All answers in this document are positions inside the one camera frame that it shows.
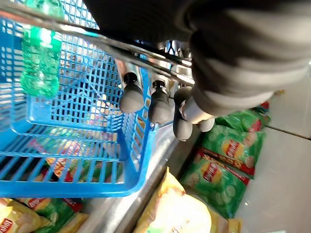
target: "green plastic bottle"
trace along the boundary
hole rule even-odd
[[[46,15],[64,18],[60,0],[25,0],[24,4]],[[26,93],[47,98],[56,95],[59,87],[57,73],[61,49],[60,33],[31,25],[24,26],[24,71],[20,83]]]

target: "green chip bag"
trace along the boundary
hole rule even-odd
[[[205,134],[202,147],[210,156],[253,178],[264,137],[264,132],[239,132],[229,127],[214,125],[211,131]]]
[[[50,220],[51,225],[55,225],[63,218],[68,220],[83,207],[82,201],[70,198],[19,198],[17,200]]]
[[[102,162],[102,161],[97,161],[95,164],[95,168],[94,168],[94,172],[93,172],[93,176],[92,176],[92,182],[99,182],[99,177],[101,174],[103,164],[106,165],[106,167],[105,167],[105,180],[104,181],[108,182],[108,183],[111,182],[111,175],[112,175],[112,169],[113,169],[112,162]],[[122,174],[122,171],[123,171],[122,168],[123,168],[122,166],[117,166],[117,172],[116,172],[117,179]],[[88,173],[89,173],[89,165],[88,165],[87,169],[85,169],[81,173],[80,182],[86,182],[87,181]]]
[[[253,110],[231,113],[215,119],[217,125],[223,125],[244,132],[257,132],[264,128],[270,117]]]
[[[58,233],[67,223],[69,223],[77,214],[63,216],[55,225],[42,227],[34,231],[34,233]]]
[[[225,218],[233,218],[249,178],[242,176],[200,149],[181,179],[185,188],[197,193]]]

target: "snack bag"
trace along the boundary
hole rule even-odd
[[[77,213],[73,219],[63,226],[57,233],[75,233],[87,218],[88,214]]]
[[[91,153],[91,156],[93,156],[92,151],[90,150],[90,147],[77,141],[70,141],[70,140],[63,139],[61,143],[57,144],[55,142],[53,147],[49,147],[48,149],[45,149],[45,147],[41,145],[40,142],[32,140],[28,144],[28,146],[36,148],[39,152],[43,151],[43,153],[45,154],[47,153],[48,154],[63,154],[64,157],[66,155],[80,157],[80,156],[88,155],[90,153]],[[62,172],[66,168],[66,164],[70,162],[70,165],[67,167],[67,170],[65,171],[66,172],[65,181],[72,182],[80,160],[79,159],[67,159],[67,158],[57,159],[57,158],[48,157],[46,159],[46,162],[50,166],[56,162],[56,165],[54,166],[54,174],[58,178],[61,177]],[[90,163],[89,160],[84,160],[84,162],[82,163],[82,172],[89,168],[89,163]]]
[[[202,233],[209,232],[210,227],[207,207],[185,194],[184,188],[167,168],[134,233]]]
[[[212,228],[210,233],[241,233],[241,219],[230,218],[226,220],[210,208],[208,210],[212,218]]]
[[[181,179],[223,217],[232,218],[243,198],[249,178],[239,175],[199,150]]]
[[[264,132],[239,132],[214,125],[211,131],[205,134],[202,147],[205,148],[205,153],[253,178],[264,137]]]
[[[82,209],[82,202],[70,198],[19,198],[40,216],[46,217],[52,225],[63,216],[73,216]]]
[[[9,198],[0,198],[0,232],[30,233],[49,221]]]
[[[53,224],[37,229],[35,233],[73,233],[87,218],[87,214],[81,214],[81,199],[19,199],[27,205],[32,205],[36,211],[54,220]]]
[[[243,110],[215,119],[216,124],[230,127],[241,132],[257,132],[270,121],[268,115],[253,110]]]
[[[92,182],[98,182],[99,177],[101,174],[103,163],[101,161],[97,161],[95,165],[95,169],[93,172],[93,177],[92,177]],[[117,179],[120,177],[122,174],[122,166],[119,166],[117,168]],[[106,162],[106,169],[105,169],[105,182],[110,183],[111,182],[111,175],[112,175],[112,163]],[[81,182],[86,182],[88,177],[88,169],[85,169],[83,173],[80,175],[80,181]]]

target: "blue plastic basket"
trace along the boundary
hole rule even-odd
[[[98,28],[81,0],[62,4],[66,20]],[[58,94],[31,97],[19,81],[23,27],[0,23],[0,197],[119,197],[139,190],[155,135],[146,70],[145,106],[121,114],[114,59],[63,35]]]

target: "plastic packaging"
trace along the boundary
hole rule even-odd
[[[73,219],[63,226],[57,233],[74,233],[87,218],[88,214],[77,213]]]
[[[230,218],[226,220],[210,208],[208,210],[212,218],[210,233],[241,233],[241,219]]]
[[[268,115],[253,110],[244,110],[216,118],[216,124],[244,132],[257,132],[270,121]]]
[[[270,102],[265,101],[262,104],[256,106],[255,108],[252,108],[252,110],[259,112],[259,113],[262,113],[262,114],[266,114],[270,110]]]
[[[9,198],[0,198],[0,232],[30,233],[49,221]]]
[[[107,101],[107,96],[102,95],[101,100],[96,101],[96,106],[91,107],[91,112],[87,114],[86,124],[106,127],[112,118],[120,116],[122,112]]]
[[[82,202],[70,198],[19,198],[40,216],[46,217],[55,225],[64,216],[73,216],[82,209]]]
[[[238,174],[199,150],[181,184],[195,191],[225,218],[233,218],[249,178]]]
[[[205,148],[205,153],[253,178],[264,138],[264,132],[239,132],[229,127],[214,125],[212,130],[205,134],[202,147]]]
[[[208,233],[210,228],[211,218],[207,207],[187,195],[167,168],[134,233]]]
[[[50,16],[64,18],[60,0],[25,0],[25,5]],[[57,74],[62,35],[30,25],[23,28],[24,71],[20,77],[21,87],[32,96],[52,98],[59,87]]]

